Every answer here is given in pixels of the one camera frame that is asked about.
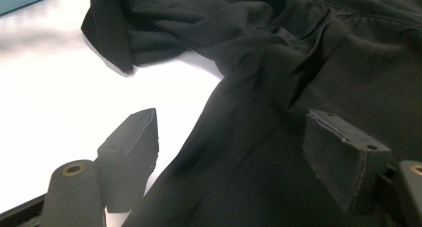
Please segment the white surface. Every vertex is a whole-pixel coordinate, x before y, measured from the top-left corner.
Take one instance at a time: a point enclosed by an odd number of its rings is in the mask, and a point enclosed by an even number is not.
[[[0,213],[44,194],[60,165],[94,160],[129,115],[151,107],[160,136],[156,178],[221,79],[194,53],[119,75],[84,42],[88,7],[89,0],[44,0],[0,16]]]

